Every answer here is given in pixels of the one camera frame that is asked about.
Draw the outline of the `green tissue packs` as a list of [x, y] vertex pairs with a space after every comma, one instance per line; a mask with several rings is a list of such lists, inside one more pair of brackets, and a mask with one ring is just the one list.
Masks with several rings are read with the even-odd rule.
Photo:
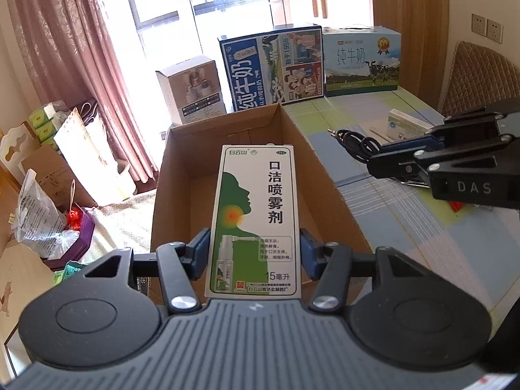
[[63, 101], [52, 101], [32, 112], [28, 122], [41, 144], [47, 144], [59, 151], [54, 136], [68, 115], [69, 111]]

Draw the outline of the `brown cardboard box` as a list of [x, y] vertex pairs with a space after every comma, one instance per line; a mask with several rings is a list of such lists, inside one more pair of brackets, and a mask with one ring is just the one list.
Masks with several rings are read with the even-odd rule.
[[151, 230], [153, 292], [172, 313], [203, 298], [298, 299], [333, 313], [370, 249], [314, 150], [280, 106], [173, 128]]

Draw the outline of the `red candy packet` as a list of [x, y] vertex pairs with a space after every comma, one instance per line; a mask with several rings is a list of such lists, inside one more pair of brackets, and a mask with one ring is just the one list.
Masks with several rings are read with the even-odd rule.
[[453, 212], [458, 212], [463, 209], [464, 203], [459, 201], [448, 201], [448, 205]]

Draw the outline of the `wooden wardrobe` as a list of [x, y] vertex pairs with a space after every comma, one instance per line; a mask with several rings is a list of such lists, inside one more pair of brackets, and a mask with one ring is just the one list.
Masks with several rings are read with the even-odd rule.
[[399, 84], [431, 107], [441, 98], [448, 0], [373, 0], [374, 22], [401, 33]]

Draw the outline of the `green mouth spray box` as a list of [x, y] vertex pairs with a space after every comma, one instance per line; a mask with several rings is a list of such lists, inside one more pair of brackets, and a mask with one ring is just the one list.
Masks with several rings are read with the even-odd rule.
[[301, 296], [292, 145], [223, 146], [207, 268], [209, 298]]

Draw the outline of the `pink curtain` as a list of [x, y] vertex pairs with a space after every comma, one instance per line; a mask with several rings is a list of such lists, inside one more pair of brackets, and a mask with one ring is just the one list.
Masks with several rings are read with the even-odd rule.
[[73, 107], [96, 99], [111, 148], [129, 163], [132, 178], [156, 179], [158, 168], [131, 111], [99, 0], [7, 0], [7, 5], [40, 101], [62, 100]]

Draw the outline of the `white paper shopping bag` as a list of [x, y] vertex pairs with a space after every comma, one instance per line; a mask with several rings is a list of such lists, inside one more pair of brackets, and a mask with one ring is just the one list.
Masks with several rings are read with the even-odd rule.
[[130, 166], [115, 158], [100, 121], [95, 120], [91, 125], [94, 129], [87, 129], [78, 109], [74, 108], [54, 139], [94, 206], [119, 203], [137, 191]]

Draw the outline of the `green cow milk box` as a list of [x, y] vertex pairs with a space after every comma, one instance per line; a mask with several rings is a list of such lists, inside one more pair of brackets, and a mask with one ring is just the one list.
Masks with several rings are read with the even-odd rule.
[[328, 97], [395, 90], [400, 67], [400, 32], [383, 26], [323, 30]]

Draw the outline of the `brown quilted chair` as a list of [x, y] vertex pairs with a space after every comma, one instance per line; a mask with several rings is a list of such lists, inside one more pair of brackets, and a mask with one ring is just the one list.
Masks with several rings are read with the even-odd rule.
[[502, 99], [519, 96], [519, 67], [488, 47], [459, 41], [440, 113], [466, 113]]

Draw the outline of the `white appliance product box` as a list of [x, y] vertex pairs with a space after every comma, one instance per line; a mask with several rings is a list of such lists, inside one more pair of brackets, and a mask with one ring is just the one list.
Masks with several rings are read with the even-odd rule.
[[183, 125], [226, 114], [216, 62], [194, 57], [156, 71], [173, 125]]

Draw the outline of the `blue milk carton box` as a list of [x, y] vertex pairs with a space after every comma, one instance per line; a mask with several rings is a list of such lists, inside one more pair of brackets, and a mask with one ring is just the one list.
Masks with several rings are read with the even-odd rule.
[[235, 111], [324, 95], [321, 26], [229, 38], [219, 47]]

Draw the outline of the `beige wall socket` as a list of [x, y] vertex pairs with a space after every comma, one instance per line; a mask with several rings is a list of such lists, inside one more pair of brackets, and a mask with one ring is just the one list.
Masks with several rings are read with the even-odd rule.
[[487, 35], [487, 19], [483, 16], [473, 13], [471, 30], [481, 36]]
[[487, 38], [491, 41], [502, 44], [503, 26], [501, 23], [487, 19]]

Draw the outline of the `white green medicine box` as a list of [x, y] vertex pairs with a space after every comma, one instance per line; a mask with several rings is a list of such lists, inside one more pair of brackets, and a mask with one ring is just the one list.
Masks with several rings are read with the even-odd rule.
[[387, 136], [393, 140], [420, 137], [431, 128], [429, 123], [396, 109], [391, 109], [388, 115]]

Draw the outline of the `checkered tablecloth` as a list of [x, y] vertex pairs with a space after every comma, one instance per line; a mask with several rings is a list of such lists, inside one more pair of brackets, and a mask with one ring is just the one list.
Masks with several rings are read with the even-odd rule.
[[518, 212], [475, 205], [453, 211], [425, 188], [374, 179], [329, 133], [356, 130], [383, 143], [392, 109], [431, 125], [442, 123], [442, 116], [403, 88], [284, 108], [314, 148], [369, 246], [395, 247], [472, 294], [498, 328], [519, 298]]

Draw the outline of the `clear printed plastic bag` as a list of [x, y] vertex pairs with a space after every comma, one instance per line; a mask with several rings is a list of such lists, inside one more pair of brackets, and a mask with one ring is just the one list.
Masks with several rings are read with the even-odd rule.
[[64, 256], [79, 238], [79, 231], [68, 228], [65, 215], [43, 191], [32, 169], [21, 186], [11, 230], [18, 243], [49, 260]]

